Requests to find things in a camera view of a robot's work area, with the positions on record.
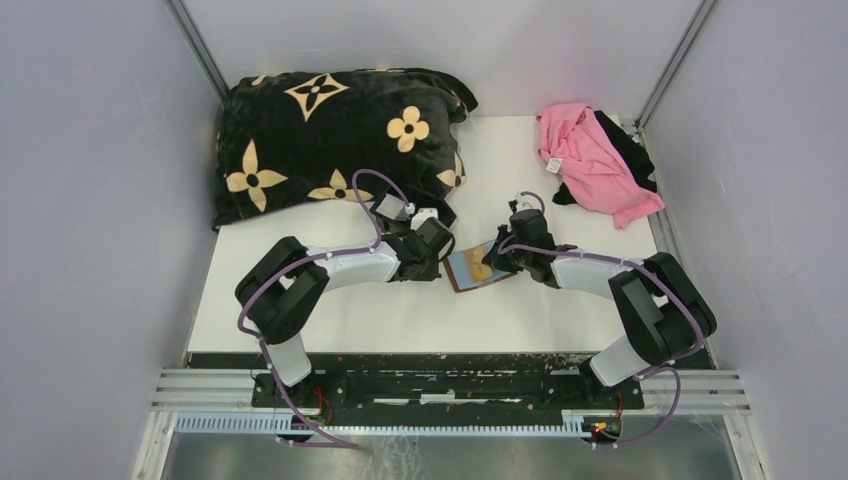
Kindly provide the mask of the brown leather card holder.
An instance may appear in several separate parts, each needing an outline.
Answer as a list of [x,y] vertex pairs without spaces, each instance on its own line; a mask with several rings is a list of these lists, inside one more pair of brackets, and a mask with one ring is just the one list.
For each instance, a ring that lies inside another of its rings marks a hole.
[[452,252],[442,261],[455,293],[465,293],[483,288],[515,276],[515,273],[495,269],[483,262],[494,246],[494,241]]

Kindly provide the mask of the yellow card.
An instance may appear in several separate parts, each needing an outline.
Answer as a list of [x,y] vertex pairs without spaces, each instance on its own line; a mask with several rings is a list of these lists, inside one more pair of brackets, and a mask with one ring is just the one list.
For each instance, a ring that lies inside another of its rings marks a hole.
[[487,250],[483,247],[468,249],[464,253],[469,279],[473,283],[483,283],[493,276],[493,269],[484,262]]

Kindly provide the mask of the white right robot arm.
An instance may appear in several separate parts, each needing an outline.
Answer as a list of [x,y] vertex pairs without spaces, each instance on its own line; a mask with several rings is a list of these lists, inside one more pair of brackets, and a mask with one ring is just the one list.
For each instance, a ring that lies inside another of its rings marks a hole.
[[553,289],[579,290],[615,304],[622,337],[583,361],[577,392],[591,408],[612,401],[627,380],[645,378],[700,351],[717,320],[678,260],[659,252],[642,260],[593,253],[554,241],[543,213],[513,213],[498,228],[483,264],[527,272]]

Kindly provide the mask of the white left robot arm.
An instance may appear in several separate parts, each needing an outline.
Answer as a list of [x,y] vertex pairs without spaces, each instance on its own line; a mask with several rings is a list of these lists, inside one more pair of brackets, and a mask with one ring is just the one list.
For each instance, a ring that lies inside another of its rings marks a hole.
[[301,330],[321,296],[363,283],[430,282],[454,236],[436,218],[403,233],[383,233],[377,245],[331,250],[308,248],[294,236],[279,240],[235,288],[238,328],[260,341],[277,379],[276,392],[291,406],[315,391]]

